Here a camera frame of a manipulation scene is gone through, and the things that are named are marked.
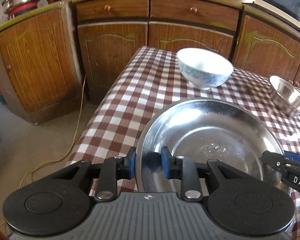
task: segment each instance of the drawer knob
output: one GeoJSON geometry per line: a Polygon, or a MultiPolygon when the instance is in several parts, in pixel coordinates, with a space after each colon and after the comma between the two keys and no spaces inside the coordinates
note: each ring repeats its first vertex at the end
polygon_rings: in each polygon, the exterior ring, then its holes
{"type": "Polygon", "coordinates": [[[196,7],[191,7],[190,12],[197,13],[198,9],[196,7]]]}
{"type": "Polygon", "coordinates": [[[111,6],[110,5],[105,5],[105,11],[110,11],[111,6]]]}

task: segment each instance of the white ceramic bowl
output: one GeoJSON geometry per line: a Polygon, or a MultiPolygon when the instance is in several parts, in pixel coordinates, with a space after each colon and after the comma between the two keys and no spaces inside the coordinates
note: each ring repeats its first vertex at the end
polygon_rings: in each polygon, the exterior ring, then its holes
{"type": "Polygon", "coordinates": [[[181,74],[201,90],[220,86],[234,70],[229,60],[206,49],[181,49],[177,52],[177,59],[181,74]]]}

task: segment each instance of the yellow electrical cord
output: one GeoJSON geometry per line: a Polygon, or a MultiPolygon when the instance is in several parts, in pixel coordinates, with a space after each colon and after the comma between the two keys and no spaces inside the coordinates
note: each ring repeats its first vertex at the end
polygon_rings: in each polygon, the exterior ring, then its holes
{"type": "MultiPolygon", "coordinates": [[[[78,121],[77,121],[77,127],[75,128],[75,132],[74,132],[74,136],[73,136],[73,140],[72,140],[72,144],[71,144],[71,146],[70,146],[70,149],[69,149],[69,150],[66,152],[66,154],[63,155],[60,159],[53,160],[53,161],[45,161],[45,162],[41,163],[41,164],[40,164],[37,168],[35,168],[34,170],[27,172],[27,173],[23,176],[23,178],[22,178],[22,180],[21,180],[21,182],[20,182],[20,185],[19,185],[18,189],[21,188],[23,182],[25,181],[26,177],[27,177],[29,174],[31,174],[31,178],[32,178],[32,181],[33,181],[33,174],[34,174],[36,171],[40,170],[41,168],[43,168],[43,167],[45,167],[45,166],[47,166],[47,165],[50,165],[50,164],[53,164],[53,163],[57,163],[57,162],[61,162],[61,161],[63,161],[65,158],[67,158],[67,156],[70,154],[70,152],[71,152],[71,150],[72,150],[74,144],[75,144],[75,143],[77,142],[77,140],[79,139],[79,138],[78,138],[78,139],[76,140],[75,138],[76,138],[76,136],[77,136],[78,127],[79,127],[79,121],[80,121],[81,112],[82,112],[82,104],[83,104],[83,95],[84,95],[84,85],[85,85],[85,83],[86,83],[86,76],[84,76],[83,85],[82,85],[81,105],[80,105],[80,112],[79,112],[79,117],[78,117],[78,121]]],[[[0,227],[1,227],[2,225],[4,225],[4,224],[5,224],[5,226],[4,226],[4,231],[5,231],[5,233],[6,233],[6,231],[7,231],[7,229],[6,229],[6,226],[7,226],[6,222],[2,222],[2,223],[0,224],[0,227]]]]}

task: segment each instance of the table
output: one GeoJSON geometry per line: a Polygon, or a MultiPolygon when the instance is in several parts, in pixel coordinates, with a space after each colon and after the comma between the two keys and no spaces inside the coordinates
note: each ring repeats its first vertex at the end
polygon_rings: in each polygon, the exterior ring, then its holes
{"type": "MultiPolygon", "coordinates": [[[[82,159],[100,163],[105,158],[125,156],[131,146],[137,146],[146,124],[159,110],[193,97],[222,99],[245,108],[267,125],[284,150],[300,153],[300,116],[287,117],[280,112],[270,100],[269,88],[267,78],[235,69],[221,86],[201,91],[181,75],[175,53],[143,46],[99,105],[67,165],[82,159]]],[[[134,179],[123,179],[118,181],[118,190],[138,189],[134,179]]],[[[287,232],[295,238],[300,236],[300,194],[292,190],[291,198],[297,214],[287,232]]]]}

